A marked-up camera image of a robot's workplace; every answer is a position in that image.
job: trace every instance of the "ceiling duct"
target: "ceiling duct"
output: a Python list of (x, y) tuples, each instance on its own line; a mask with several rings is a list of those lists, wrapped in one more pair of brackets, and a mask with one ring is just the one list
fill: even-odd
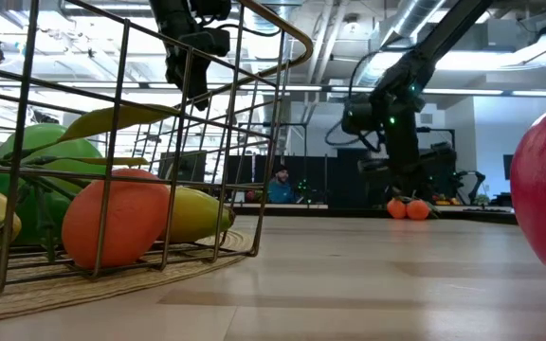
[[(431, 16), (444, 4), (445, 0), (402, 0), (397, 13), (392, 18), (376, 25), (369, 41), (369, 50), (375, 51), (381, 46), (411, 45)], [(375, 75), (369, 74), (369, 63), (363, 63), (356, 73), (355, 83), (372, 84)]]

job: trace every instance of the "ceiling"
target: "ceiling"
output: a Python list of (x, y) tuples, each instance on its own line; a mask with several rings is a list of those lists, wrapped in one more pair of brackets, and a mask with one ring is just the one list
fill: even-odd
[[(153, 15), (151, 14), (147, 0), (89, 0), (89, 4), (107, 9), (115, 14), (128, 17), (132, 22), (151, 30), (157, 30)], [(320, 83), (336, 85), (347, 84), (349, 76), (353, 72), (356, 62), (363, 55), (369, 52), (373, 32), (380, 29), (393, 20), (393, 15), (398, 9), (399, 1), (393, 0), (353, 0), (349, 1), (344, 9), (345, 16), (338, 18), (340, 12), (339, 1), (334, 2), (331, 19), (327, 27), (320, 27), (323, 22), (322, 6), (324, 0), (263, 0), (262, 3), (274, 9), (284, 19), (291, 22), (314, 39), (318, 32), (325, 29), (323, 46), (331, 45), (331, 55), (328, 58), (320, 53), (313, 58), (317, 61), (316, 73), (325, 63), (325, 69), (321, 72)], [(2, 4), (7, 4), (10, 9), (2, 9)], [(3, 43), (5, 60), (0, 64), (0, 70), (9, 71), (15, 74), (22, 73), (23, 67), (23, 46), (26, 42), (27, 11), (26, 2), (22, 0), (0, 0), (0, 41)], [(36, 43), (36, 55), (33, 63), (33, 77), (46, 81), (73, 82), (78, 87), (86, 87), (81, 82), (107, 82), (112, 88), (116, 80), (118, 70), (119, 50), (121, 47), (122, 26), (111, 20), (98, 17), (85, 9), (77, 8), (63, 2), (62, 6), (54, 1), (43, 2), (39, 15), (39, 32)], [(439, 9), (437, 19), (431, 19), (423, 30), (418, 34), (422, 39), (439, 21), (453, 1), (446, 1)], [(537, 32), (546, 25), (546, 2), (545, 1), (499, 1), (488, 12), (489, 17), (476, 25), (457, 44), (454, 57), (448, 56), (444, 65), (438, 64), (438, 71), (434, 74), (429, 87), (434, 88), (474, 88), (474, 89), (546, 89), (546, 53), (537, 54), (537, 51), (544, 50), (546, 38), (540, 39), (534, 44)], [(357, 25), (344, 26), (347, 14), (356, 14)], [(333, 27), (337, 20), (342, 20), (341, 30), (336, 37), (332, 37)], [(217, 27), (222, 24), (237, 24), (236, 19), (229, 19), (225, 22), (212, 24)], [(275, 27), (264, 21), (264, 19), (246, 12), (246, 27), (274, 32)], [(231, 51), (235, 50), (237, 43), (236, 29), (229, 29), (231, 34)], [(258, 37), (249, 33), (244, 35), (242, 42), (241, 66), (250, 72), (257, 72), (275, 65), (272, 59), (277, 57), (279, 50), (280, 36), (272, 38)], [(529, 46), (537, 45), (537, 48), (527, 50)], [(465, 51), (481, 52), (478, 60), (470, 61), (463, 53)], [(286, 42), (285, 57), (296, 58), (304, 52), (302, 46), (296, 40), (289, 38)], [(521, 67), (507, 68), (500, 67), (502, 71), (486, 70), (486, 65), (503, 62), (503, 65), (520, 63), (527, 59), (528, 55), (534, 54), (528, 64), (521, 63)], [(164, 83), (166, 64), (165, 49), (157, 39), (138, 32), (131, 31), (128, 46), (125, 81), (132, 83), (136, 89), (126, 87), (124, 98), (143, 103), (159, 103), (175, 105), (180, 102), (181, 95), (173, 90), (166, 91), (145, 91), (139, 89), (137, 83)], [(372, 62), (369, 72), (380, 75), (384, 69), (399, 58), (399, 55), (384, 54), (377, 56)], [(223, 58), (224, 61), (234, 63), (234, 52)], [(464, 65), (456, 66), (462, 61), (483, 65), (473, 67), (475, 70), (462, 70)], [(305, 63), (290, 71), (288, 76), (289, 84), (308, 84), (314, 79), (308, 77), (310, 64)], [(213, 63), (208, 70), (209, 83), (230, 83), (232, 72), (219, 64)], [(112, 96), (112, 90), (95, 90)], [(16, 83), (0, 83), (0, 94), (18, 96), (19, 89)], [(62, 105), (83, 111), (89, 111), (110, 103), (96, 99), (80, 99), (77, 96), (43, 88), (35, 88), (30, 92), (30, 99), (42, 102)], [(271, 99), (270, 94), (264, 93), (257, 96), (255, 102), (262, 103)], [(235, 109), (246, 108), (253, 98), (249, 93), (243, 93), (235, 103)], [(429, 96), (427, 100), (440, 109), (451, 105), (456, 97)], [(286, 101), (293, 101), (297, 104), (303, 102), (303, 94), (293, 93)], [(337, 105), (327, 109), (326, 97), (321, 99), (320, 107), (315, 111), (317, 116), (312, 124), (321, 128), (332, 126), (339, 118), (340, 112)], [(287, 106), (290, 111), (285, 118), (287, 121), (298, 122), (303, 118), (303, 110), (296, 110), (299, 105)], [(212, 105), (213, 115), (224, 115), (228, 108), (228, 96), (221, 95)], [(12, 126), (16, 117), (16, 104), (0, 100), (0, 126)], [(52, 110), (32, 108), (51, 117), (63, 121), (69, 114)], [(270, 117), (272, 105), (264, 106), (255, 110), (255, 122), (262, 122)], [(196, 110), (193, 115), (205, 117), (206, 112), (199, 113)], [(238, 117), (239, 121), (247, 121), (248, 115)], [(170, 129), (172, 121), (164, 122), (163, 129)], [(126, 149), (132, 149), (136, 140), (137, 128), (124, 132), (121, 136), (121, 143)], [(215, 148), (220, 141), (222, 130), (209, 127), (212, 134), (211, 144)], [(161, 145), (167, 147), (167, 141)], [(188, 142), (189, 148), (198, 147), (199, 140)]]

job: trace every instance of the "blue shirt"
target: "blue shirt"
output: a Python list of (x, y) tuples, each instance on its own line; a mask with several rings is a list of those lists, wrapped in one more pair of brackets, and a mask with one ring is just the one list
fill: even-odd
[(269, 181), (269, 203), (272, 204), (295, 204), (296, 198), (292, 187), (285, 183), (281, 184), (275, 179)]

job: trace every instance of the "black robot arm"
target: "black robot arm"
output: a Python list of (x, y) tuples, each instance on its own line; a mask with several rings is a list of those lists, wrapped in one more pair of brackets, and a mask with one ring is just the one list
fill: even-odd
[(421, 43), (386, 70), (367, 99), (349, 97), (342, 130), (350, 135), (376, 132), (385, 144), (388, 168), (402, 190), (411, 195), (427, 192), (427, 175), (419, 153), (415, 113), (425, 102), (419, 98), (435, 71), (435, 64), (487, 11), (494, 0), (460, 0)]
[[(225, 57), (229, 52), (229, 33), (226, 30), (208, 28), (205, 25), (214, 20), (227, 19), (231, 9), (230, 0), (149, 0), (149, 3), (161, 34), (219, 57)], [(200, 23), (195, 21), (191, 12), (195, 12), (201, 19)], [(173, 83), (180, 90), (187, 91), (189, 99), (207, 93), (206, 72), (209, 61), (200, 57), (193, 58), (189, 89), (183, 89), (187, 53), (173, 45), (165, 45), (165, 47), (168, 83)], [(201, 111), (208, 107), (208, 102), (203, 100), (195, 106)]]

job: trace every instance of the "metal frame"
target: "metal frame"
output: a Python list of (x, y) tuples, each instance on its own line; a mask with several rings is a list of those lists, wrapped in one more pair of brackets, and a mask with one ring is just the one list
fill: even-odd
[[(182, 155), (182, 152), (184, 151), (184, 145), (183, 143), (183, 134), (186, 134), (189, 131), (190, 127), (194, 127), (196, 125), (204, 125), (204, 130), (208, 125), (220, 127), (224, 129), (223, 132), (223, 139), (221, 140), (221, 146), (219, 149), (215, 151), (204, 151), (203, 153), (217, 153), (217, 163), (221, 160), (221, 158), (227, 158), (229, 155), (229, 151), (232, 149), (230, 146), (231, 144), (231, 135), (232, 132), (236, 133), (242, 133), (246, 134), (248, 136), (257, 136), (264, 141), (266, 141), (267, 144), (267, 150), (268, 150), (268, 158), (266, 162), (266, 172), (271, 172), (271, 168), (273, 166), (273, 157), (274, 157), (274, 151), (276, 147), (276, 143), (279, 136), (279, 128), (280, 128), (280, 117), (282, 116), (280, 113), (281, 106), (279, 105), (280, 98), (284, 96), (285, 92), (285, 83), (287, 82), (287, 74), (290, 67), (296, 66), (298, 64), (306, 62), (313, 52), (313, 45), (310, 40), (310, 38), (299, 31), (297, 28), (293, 27), (289, 23), (282, 20), (280, 17), (278, 17), (274, 12), (267, 9), (263, 5), (255, 2), (254, 0), (239, 0), (238, 3), (240, 4), (240, 25), (239, 25), (239, 33), (238, 33), (238, 43), (236, 47), (236, 53), (235, 56), (241, 56), (241, 48), (242, 48), (242, 34), (243, 34), (243, 21), (244, 21), (244, 12), (246, 9), (250, 9), (253, 12), (261, 15), (264, 19), (270, 21), (274, 25), (280, 28), (281, 30), (281, 40), (280, 40), (280, 54), (277, 59), (277, 66), (272, 67), (270, 69), (264, 70), (258, 74), (252, 74), (245, 70), (242, 70), (240, 68), (240, 58), (236, 58), (235, 64), (223, 62), (221, 60), (215, 59), (211, 57), (210, 55), (207, 55), (206, 53), (193, 49), (191, 46), (184, 45), (180, 42), (177, 42), (173, 39), (170, 39), (166, 36), (163, 36), (161, 34), (158, 34), (156, 32), (150, 31), (149, 29), (145, 27), (138, 26), (134, 23), (132, 23), (129, 19), (121, 18), (117, 15), (114, 15), (110, 12), (107, 12), (102, 9), (98, 9), (95, 6), (88, 5), (81, 0), (65, 0), (68, 3), (71, 3), (77, 7), (81, 7), (91, 13), (94, 13), (94, 15), (103, 16), (110, 20), (113, 20), (115, 22), (120, 23), (123, 25), (123, 33), (122, 33), (122, 46), (120, 51), (120, 57), (119, 57), (119, 64), (118, 64), (118, 74), (117, 74), (117, 88), (115, 91), (114, 97), (105, 96), (102, 94), (96, 94), (89, 91), (63, 86), (58, 83), (49, 82), (49, 81), (41, 81), (37, 80), (31, 77), (31, 68), (33, 65), (33, 56), (35, 53), (35, 40), (36, 40), (36, 32), (38, 30), (38, 15), (39, 15), (39, 6), (40, 1), (39, 0), (31, 0), (30, 1), (30, 15), (29, 15), (29, 25), (28, 25), (28, 32), (27, 32), (27, 50), (26, 50), (26, 57), (25, 57), (25, 64), (23, 69), (22, 75), (16, 75), (9, 72), (4, 72), (0, 70), (0, 78), (9, 79), (9, 80), (15, 80), (20, 81), (22, 83), (21, 85), (21, 93), (19, 98), (12, 98), (7, 96), (0, 95), (0, 99), (4, 100), (10, 100), (18, 103), (18, 115), (17, 115), (17, 122), (16, 122), (16, 138), (13, 146), (13, 157), (11, 158), (11, 163), (9, 164), (9, 167), (0, 167), (0, 173), (8, 173), (10, 174), (10, 184), (9, 184), (9, 195), (8, 195), (8, 201), (7, 201), (7, 207), (6, 207), (6, 218), (5, 223), (3, 227), (3, 238), (2, 238), (2, 244), (0, 247), (0, 293), (2, 293), (8, 284), (15, 284), (15, 283), (25, 283), (25, 282), (31, 282), (36, 280), (46, 280), (46, 279), (53, 279), (53, 278), (66, 278), (66, 277), (74, 277), (74, 276), (84, 276), (91, 279), (96, 279), (100, 276), (109, 275), (112, 273), (116, 273), (118, 271), (123, 271), (126, 269), (136, 269), (136, 268), (152, 268), (152, 269), (159, 269), (163, 270), (167, 265), (179, 263), (179, 262), (187, 262), (187, 261), (216, 261), (219, 258), (224, 257), (235, 257), (235, 256), (249, 256), (249, 257), (255, 257), (259, 253), (259, 247), (260, 247), (260, 238), (262, 235), (263, 230), (263, 215), (264, 215), (264, 204), (265, 199), (261, 201), (261, 208), (260, 208), (260, 215), (258, 219), (258, 223), (256, 225), (256, 230), (254, 234), (254, 241), (251, 245), (251, 248), (249, 250), (229, 250), (225, 247), (222, 247), (221, 245), (224, 243), (225, 237), (221, 239), (220, 230), (221, 230), (221, 218), (223, 214), (223, 207), (224, 207), (224, 194), (227, 189), (232, 189), (233, 191), (236, 191), (238, 189), (260, 189), (264, 192), (267, 191), (268, 183), (265, 182), (264, 184), (249, 184), (249, 185), (231, 185), (227, 184), (227, 168), (223, 167), (223, 179), (221, 184), (214, 184), (213, 180), (211, 183), (197, 183), (193, 181), (177, 181), (176, 176), (178, 174), (178, 165), (179, 165), (179, 159)], [(118, 127), (118, 116), (119, 116), (119, 108), (120, 105), (127, 105), (132, 106), (136, 108), (148, 108), (149, 110), (159, 111), (157, 109), (154, 109), (152, 107), (146, 107), (145, 105), (134, 103), (131, 101), (127, 101), (122, 99), (122, 91), (123, 91), (123, 78), (125, 74), (125, 59), (128, 52), (128, 41), (130, 36), (130, 31), (132, 29), (139, 30), (143, 33), (149, 34), (153, 37), (156, 37), (157, 39), (161, 40), (162, 42), (165, 42), (165, 44), (169, 45), (175, 45), (177, 48), (182, 48), (187, 51), (187, 60), (185, 65), (185, 77), (184, 82), (185, 86), (184, 88), (188, 88), (189, 79), (191, 78), (191, 62), (192, 58), (194, 57), (200, 57), (211, 60), (213, 63), (219, 63), (225, 67), (228, 67), (233, 70), (233, 82), (230, 84), (226, 84), (221, 86), (220, 88), (216, 90), (212, 90), (208, 92), (207, 94), (203, 96), (199, 96), (195, 99), (187, 99), (187, 95), (183, 94), (182, 102), (175, 106), (175, 108), (180, 109), (181, 115), (179, 115), (177, 118), (174, 119), (173, 128), (169, 132), (161, 132), (163, 124), (159, 125), (159, 132), (157, 134), (158, 137), (162, 135), (171, 135), (169, 145), (168, 145), (168, 151), (170, 150), (172, 146), (172, 139), (175, 139), (175, 146), (174, 146), (174, 154), (173, 154), (173, 170), (172, 170), (172, 176), (170, 179), (165, 180), (151, 180), (151, 179), (140, 179), (140, 178), (128, 178), (128, 177), (120, 177), (120, 176), (113, 176), (112, 175), (112, 165), (113, 165), (113, 157), (115, 154), (115, 147), (116, 147), (116, 139), (117, 139), (117, 127)], [(284, 37), (286, 34), (289, 34), (293, 38), (299, 40), (306, 46), (306, 51), (301, 56), (299, 56), (295, 60), (287, 60), (285, 61), (282, 57), (283, 52), (283, 43), (284, 43)], [(246, 77), (240, 78), (239, 75), (243, 74)], [(275, 80), (271, 81), (267, 77), (274, 76)], [(234, 112), (234, 101), (235, 96), (239, 90), (239, 87), (241, 85), (248, 84), (252, 81), (256, 81), (254, 84), (254, 91), (253, 91), (253, 99), (252, 99), (252, 106), (250, 108), (243, 109), (239, 112)], [(272, 129), (270, 130), (269, 134), (263, 134), (259, 132), (255, 132), (251, 130), (251, 125), (248, 124), (247, 129), (242, 129), (239, 127), (233, 126), (233, 119), (231, 119), (234, 115), (240, 113), (249, 111), (250, 112), (250, 123), (252, 118), (252, 113), (254, 108), (266, 105), (266, 104), (255, 104), (255, 96), (256, 96), (256, 89), (259, 83), (264, 83), (270, 86), (274, 87), (275, 97), (274, 100), (271, 101), (273, 105), (273, 121), (272, 121)], [(111, 133), (107, 135), (107, 166), (106, 166), (106, 172), (104, 175), (95, 175), (95, 174), (79, 174), (79, 173), (71, 173), (71, 172), (63, 172), (63, 171), (53, 171), (53, 170), (36, 170), (36, 169), (29, 169), (21, 167), (21, 151), (23, 146), (23, 139), (24, 139), (24, 133), (25, 133), (25, 121), (27, 116), (27, 107), (29, 105), (34, 106), (41, 106), (53, 110), (60, 110), (63, 112), (68, 113), (75, 113), (75, 114), (84, 114), (84, 112), (73, 110), (69, 108), (62, 108), (55, 105), (40, 103), (36, 101), (32, 101), (28, 99), (29, 95), (29, 88), (31, 85), (36, 85), (48, 89), (53, 90), (59, 90), (64, 91), (70, 94), (79, 95), (79, 96), (85, 96), (92, 99), (102, 99), (109, 102), (113, 102), (114, 105), (114, 115), (113, 115), (113, 121), (112, 123), (112, 130)], [(203, 100), (203, 99), (210, 99), (213, 96), (229, 92), (229, 104), (228, 104), (228, 110), (227, 115), (224, 117), (225, 123), (216, 122), (215, 120), (222, 117), (215, 117), (215, 118), (209, 118), (209, 110), (208, 115), (206, 119), (200, 118), (200, 117), (194, 117), (191, 114), (187, 115), (186, 111), (188, 109), (188, 106), (192, 106), (194, 103)], [(140, 134), (140, 128), (138, 130), (138, 135), (136, 136), (136, 142), (135, 142), (135, 149), (137, 146), (137, 143), (140, 141), (139, 139)], [(200, 144), (203, 146), (203, 139), (205, 138), (205, 135), (202, 135), (202, 141)], [(246, 148), (248, 147), (248, 143), (246, 143), (243, 146), (236, 146), (235, 148), (243, 149), (243, 154), (246, 152)], [(151, 163), (153, 165), (154, 162), (160, 162), (162, 160), (155, 160), (155, 153), (153, 153)], [(18, 196), (18, 182), (19, 178), (30, 178), (35, 176), (51, 176), (61, 179), (83, 179), (83, 180), (102, 180), (104, 181), (104, 193), (103, 193), (103, 199), (101, 203), (101, 213), (100, 213), (100, 229), (99, 229), (99, 240), (98, 240), (98, 252), (97, 252), (97, 260), (95, 264), (95, 268), (93, 270), (85, 270), (80, 269), (77, 266), (73, 264), (73, 260), (66, 258), (64, 255), (64, 251), (62, 249), (58, 249), (55, 251), (55, 260), (39, 260), (39, 261), (28, 261), (26, 263), (22, 264), (10, 264), (9, 260), (12, 259), (29, 259), (33, 257), (45, 257), (47, 252), (42, 247), (24, 247), (24, 246), (13, 246), (10, 247), (10, 236), (12, 231), (12, 222), (13, 222), (13, 213), (15, 210), (15, 204), (17, 201)], [(107, 222), (106, 222), (106, 212), (107, 212), (107, 205), (108, 205), (108, 197), (110, 193), (111, 188), (111, 182), (112, 181), (127, 181), (127, 182), (140, 182), (140, 183), (152, 183), (152, 184), (165, 184), (171, 186), (171, 193), (170, 193), (170, 203), (168, 207), (168, 222), (166, 225), (166, 241), (168, 241), (171, 237), (171, 231), (172, 231), (172, 216), (173, 216), (173, 201), (175, 196), (175, 188), (177, 185), (187, 185), (192, 186), (195, 188), (207, 188), (210, 190), (210, 192), (214, 189), (220, 189), (220, 204), (218, 207), (218, 217), (217, 217), (217, 226), (216, 226), (216, 234), (215, 234), (215, 241), (214, 245), (203, 245), (203, 244), (191, 244), (191, 245), (183, 245), (183, 246), (174, 246), (171, 247), (168, 242), (156, 242), (154, 244), (154, 247), (151, 251), (147, 253), (147, 255), (160, 255), (161, 259), (158, 261), (147, 261), (147, 260), (141, 260), (138, 261), (135, 264), (128, 265), (128, 266), (122, 266), (117, 268), (107, 268), (104, 269), (101, 267), (101, 257), (102, 257), (102, 248), (103, 248), (103, 241), (104, 241), (104, 232), (107, 228)], [(205, 256), (205, 257), (188, 257), (185, 259), (171, 259), (170, 255), (172, 253), (177, 252), (187, 252), (192, 250), (200, 250), (200, 249), (211, 249), (212, 254), (211, 256)], [(41, 275), (41, 276), (29, 276), (26, 278), (9, 278), (8, 277), (8, 270), (18, 269), (18, 268), (37, 268), (42, 266), (51, 266), (51, 265), (61, 265), (61, 266), (67, 266), (69, 268), (66, 272), (61, 272), (58, 274), (52, 274), (52, 275)]]

